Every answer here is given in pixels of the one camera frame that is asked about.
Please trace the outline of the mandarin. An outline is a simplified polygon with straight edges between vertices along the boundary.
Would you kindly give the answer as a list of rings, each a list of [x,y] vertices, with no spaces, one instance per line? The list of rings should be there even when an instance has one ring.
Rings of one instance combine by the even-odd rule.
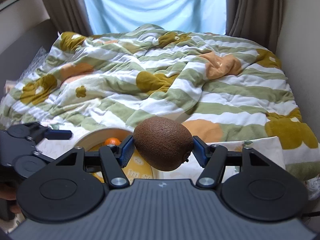
[[[116,146],[118,146],[120,144],[121,144],[121,141],[118,138],[115,138],[115,137],[107,138],[104,141],[104,145],[116,145]]]

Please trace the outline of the brown kiwi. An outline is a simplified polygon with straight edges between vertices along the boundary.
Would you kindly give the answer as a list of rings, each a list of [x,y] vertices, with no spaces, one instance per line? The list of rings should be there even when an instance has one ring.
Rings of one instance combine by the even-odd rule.
[[[133,132],[135,147],[145,161],[160,171],[173,171],[188,161],[193,137],[182,124],[153,116],[141,122]]]

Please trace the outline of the cream yellow ceramic bowl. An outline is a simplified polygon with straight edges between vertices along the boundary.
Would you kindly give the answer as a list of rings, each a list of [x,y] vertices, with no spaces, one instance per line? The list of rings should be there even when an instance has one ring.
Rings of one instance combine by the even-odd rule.
[[[85,150],[84,169],[102,183],[105,182],[99,150],[109,148],[115,163],[122,168],[130,184],[135,179],[156,179],[157,172],[135,149],[132,132],[120,128],[103,128],[82,136],[74,147]]]

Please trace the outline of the floral white tablecloth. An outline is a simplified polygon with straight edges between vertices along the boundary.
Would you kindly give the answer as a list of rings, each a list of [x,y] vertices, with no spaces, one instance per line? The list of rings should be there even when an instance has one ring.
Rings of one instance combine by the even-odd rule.
[[[114,137],[119,140],[125,139],[131,134],[131,131],[125,128],[109,126],[105,128],[95,128],[92,131],[86,130],[83,127],[74,127],[70,123],[66,124],[50,124],[42,122],[41,125],[58,130],[70,130],[73,136],[69,140],[48,140],[44,139],[38,144],[37,149],[44,155],[56,159],[74,146],[82,146],[87,151],[96,151],[100,146],[103,146],[104,141]],[[224,146],[229,150],[230,157],[225,159],[225,170],[222,181],[239,173],[242,165],[242,150],[243,147],[253,148],[260,154],[264,155],[281,168],[285,168],[283,150],[278,137],[270,137],[263,139],[255,139],[251,141],[231,141],[220,142],[219,145]],[[135,151],[129,163],[123,172],[130,182],[134,179],[184,179],[189,178],[196,182],[203,171],[193,154],[188,158],[188,162],[183,163],[177,169],[169,172],[163,172],[150,166],[144,158]]]

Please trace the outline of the green striped floral duvet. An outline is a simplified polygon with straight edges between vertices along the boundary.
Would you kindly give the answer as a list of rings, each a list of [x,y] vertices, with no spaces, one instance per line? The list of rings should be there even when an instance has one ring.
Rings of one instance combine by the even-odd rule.
[[[121,34],[60,34],[44,63],[1,101],[1,128],[37,121],[87,133],[134,129],[152,116],[203,141],[271,138],[280,165],[319,175],[319,144],[303,122],[281,61],[259,44],[145,24]]]

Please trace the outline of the grey headboard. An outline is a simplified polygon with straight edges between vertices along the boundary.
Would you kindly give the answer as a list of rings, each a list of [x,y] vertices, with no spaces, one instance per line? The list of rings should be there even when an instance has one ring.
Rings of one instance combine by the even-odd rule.
[[[31,28],[1,53],[1,96],[7,80],[17,80],[32,62],[40,48],[50,51],[58,37],[51,20]]]

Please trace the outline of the left brown curtain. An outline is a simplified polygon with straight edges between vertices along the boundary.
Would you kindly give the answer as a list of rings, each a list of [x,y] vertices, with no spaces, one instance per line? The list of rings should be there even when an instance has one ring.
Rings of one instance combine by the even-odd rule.
[[[84,36],[93,34],[84,0],[42,0],[59,32],[72,31]]]

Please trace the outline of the brown curtain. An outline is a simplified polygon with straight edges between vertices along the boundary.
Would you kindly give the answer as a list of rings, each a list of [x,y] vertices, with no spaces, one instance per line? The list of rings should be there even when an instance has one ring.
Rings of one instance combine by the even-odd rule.
[[[59,32],[72,31],[84,36],[93,34],[84,0],[42,0]]]
[[[252,40],[275,52],[283,0],[226,0],[226,35]]]

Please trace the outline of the light blue window sheet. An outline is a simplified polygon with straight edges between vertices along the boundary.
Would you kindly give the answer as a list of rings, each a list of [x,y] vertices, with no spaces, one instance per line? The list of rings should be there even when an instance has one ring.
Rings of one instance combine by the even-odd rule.
[[[84,0],[94,34],[151,23],[165,30],[225,34],[226,0]]]

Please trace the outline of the right brown curtain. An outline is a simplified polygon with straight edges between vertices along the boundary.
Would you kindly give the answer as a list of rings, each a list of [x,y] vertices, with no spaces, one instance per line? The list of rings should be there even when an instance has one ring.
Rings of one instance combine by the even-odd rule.
[[[283,0],[226,0],[226,35],[252,40],[275,52]]]

